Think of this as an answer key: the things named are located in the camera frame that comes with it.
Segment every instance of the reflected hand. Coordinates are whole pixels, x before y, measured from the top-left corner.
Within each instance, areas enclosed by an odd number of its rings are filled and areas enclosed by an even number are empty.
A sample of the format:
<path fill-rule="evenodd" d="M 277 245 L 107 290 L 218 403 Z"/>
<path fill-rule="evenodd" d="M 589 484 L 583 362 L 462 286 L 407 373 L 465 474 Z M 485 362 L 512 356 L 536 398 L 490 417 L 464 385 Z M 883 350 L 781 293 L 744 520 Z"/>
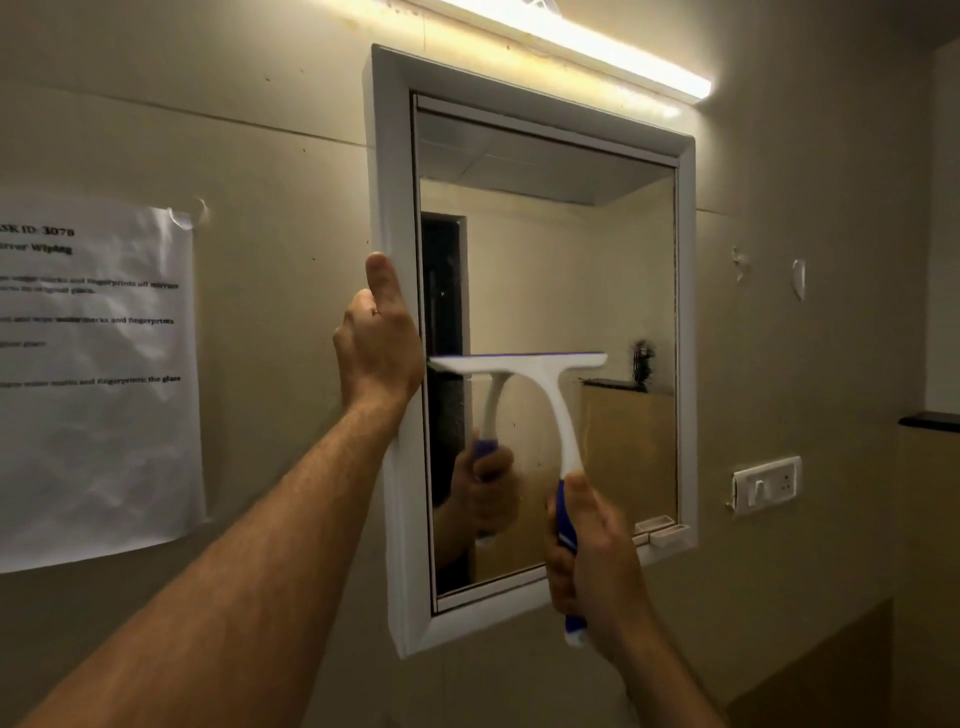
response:
<path fill-rule="evenodd" d="M 617 664 L 624 645 L 653 622 L 636 548 L 623 514 L 582 473 L 564 481 L 566 511 L 577 532 L 574 557 L 557 540 L 557 494 L 547 497 L 546 562 L 558 612 L 587 619 L 590 640 Z"/>
<path fill-rule="evenodd" d="M 514 452 L 498 448 L 474 461 L 476 433 L 457 455 L 450 478 L 450 501 L 465 517 L 472 540 L 479 533 L 503 533 L 520 512 L 520 478 L 514 470 Z"/>
<path fill-rule="evenodd" d="M 333 334 L 344 407 L 386 406 L 399 425 L 423 381 L 423 347 L 384 254 L 367 258 L 367 283 Z"/>

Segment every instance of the led light bar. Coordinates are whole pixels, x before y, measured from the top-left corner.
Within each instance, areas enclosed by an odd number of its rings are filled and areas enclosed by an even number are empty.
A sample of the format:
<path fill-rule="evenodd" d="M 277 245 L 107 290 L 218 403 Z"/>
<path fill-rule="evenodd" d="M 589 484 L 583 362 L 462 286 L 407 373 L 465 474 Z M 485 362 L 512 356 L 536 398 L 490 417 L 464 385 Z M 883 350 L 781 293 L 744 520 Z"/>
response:
<path fill-rule="evenodd" d="M 521 0 L 411 1 L 689 104 L 707 98 L 712 88 L 685 68 Z"/>

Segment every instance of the forearm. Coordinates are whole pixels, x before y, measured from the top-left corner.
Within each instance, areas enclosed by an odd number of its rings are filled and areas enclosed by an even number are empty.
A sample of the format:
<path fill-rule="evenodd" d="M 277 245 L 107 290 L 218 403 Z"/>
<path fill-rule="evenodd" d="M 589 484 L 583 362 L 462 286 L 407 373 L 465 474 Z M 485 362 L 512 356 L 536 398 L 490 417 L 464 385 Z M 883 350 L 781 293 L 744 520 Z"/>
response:
<path fill-rule="evenodd" d="M 352 408 L 24 728 L 299 725 L 394 409 Z"/>
<path fill-rule="evenodd" d="M 433 558 L 438 569 L 469 551 L 474 538 L 469 515 L 452 500 L 433 512 Z"/>
<path fill-rule="evenodd" d="M 649 728 L 725 728 L 728 725 L 652 615 L 624 637 L 615 664 L 634 702 L 640 725 Z"/>

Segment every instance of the mirror glass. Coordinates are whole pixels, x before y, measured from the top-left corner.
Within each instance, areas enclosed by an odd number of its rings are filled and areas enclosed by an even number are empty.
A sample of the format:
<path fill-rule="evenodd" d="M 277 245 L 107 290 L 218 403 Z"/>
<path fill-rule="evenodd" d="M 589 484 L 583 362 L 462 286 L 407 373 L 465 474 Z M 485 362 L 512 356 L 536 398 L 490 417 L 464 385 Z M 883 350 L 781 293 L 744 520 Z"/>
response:
<path fill-rule="evenodd" d="M 674 169 L 422 110 L 417 137 L 427 355 L 605 352 L 562 381 L 588 478 L 630 525 L 677 519 Z M 492 385 L 427 374 L 437 597 L 543 561 L 557 427 L 514 376 L 477 459 Z"/>

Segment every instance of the wall socket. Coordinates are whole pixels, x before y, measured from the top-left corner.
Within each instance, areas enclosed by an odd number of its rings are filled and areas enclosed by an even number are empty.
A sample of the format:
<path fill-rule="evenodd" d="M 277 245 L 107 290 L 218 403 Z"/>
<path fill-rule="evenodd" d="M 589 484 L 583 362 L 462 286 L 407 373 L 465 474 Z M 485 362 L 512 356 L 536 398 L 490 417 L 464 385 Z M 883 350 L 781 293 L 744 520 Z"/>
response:
<path fill-rule="evenodd" d="M 788 457 L 737 471 L 733 474 L 728 506 L 733 515 L 739 518 L 793 500 L 800 494 L 803 475 L 804 463 L 799 457 Z"/>

